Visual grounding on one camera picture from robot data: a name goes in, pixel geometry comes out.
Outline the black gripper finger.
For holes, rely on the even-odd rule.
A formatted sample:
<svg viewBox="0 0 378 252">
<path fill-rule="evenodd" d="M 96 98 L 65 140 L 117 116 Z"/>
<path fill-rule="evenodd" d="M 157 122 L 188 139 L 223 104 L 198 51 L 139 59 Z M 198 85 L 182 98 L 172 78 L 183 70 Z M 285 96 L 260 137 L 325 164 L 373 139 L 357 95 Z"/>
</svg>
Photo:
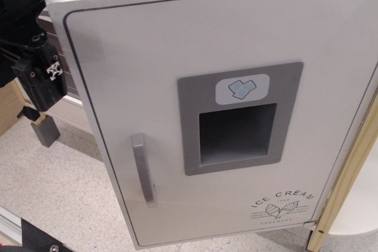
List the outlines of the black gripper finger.
<svg viewBox="0 0 378 252">
<path fill-rule="evenodd" d="M 46 112 L 67 94 L 61 59 L 49 43 L 25 51 L 12 70 L 39 112 Z"/>
</svg>

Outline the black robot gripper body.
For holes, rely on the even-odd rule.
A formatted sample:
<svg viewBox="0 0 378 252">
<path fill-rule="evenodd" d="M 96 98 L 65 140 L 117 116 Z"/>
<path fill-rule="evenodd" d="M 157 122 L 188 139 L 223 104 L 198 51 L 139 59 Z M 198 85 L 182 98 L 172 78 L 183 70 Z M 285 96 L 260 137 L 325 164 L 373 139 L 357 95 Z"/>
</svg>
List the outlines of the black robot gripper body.
<svg viewBox="0 0 378 252">
<path fill-rule="evenodd" d="M 12 66 L 25 51 L 47 42 L 37 18 L 45 0 L 1 0 L 1 87 L 17 78 Z"/>
</svg>

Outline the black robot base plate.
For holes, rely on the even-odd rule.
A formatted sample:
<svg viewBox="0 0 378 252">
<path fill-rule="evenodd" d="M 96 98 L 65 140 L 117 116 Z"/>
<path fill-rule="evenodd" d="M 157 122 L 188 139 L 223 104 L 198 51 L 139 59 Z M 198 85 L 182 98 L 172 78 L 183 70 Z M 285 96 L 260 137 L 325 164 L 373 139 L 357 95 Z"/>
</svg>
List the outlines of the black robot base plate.
<svg viewBox="0 0 378 252">
<path fill-rule="evenodd" d="M 28 221 L 21 219 L 21 224 L 22 244 L 15 246 L 1 244 L 1 251 L 73 251 L 70 247 L 40 230 Z"/>
</svg>

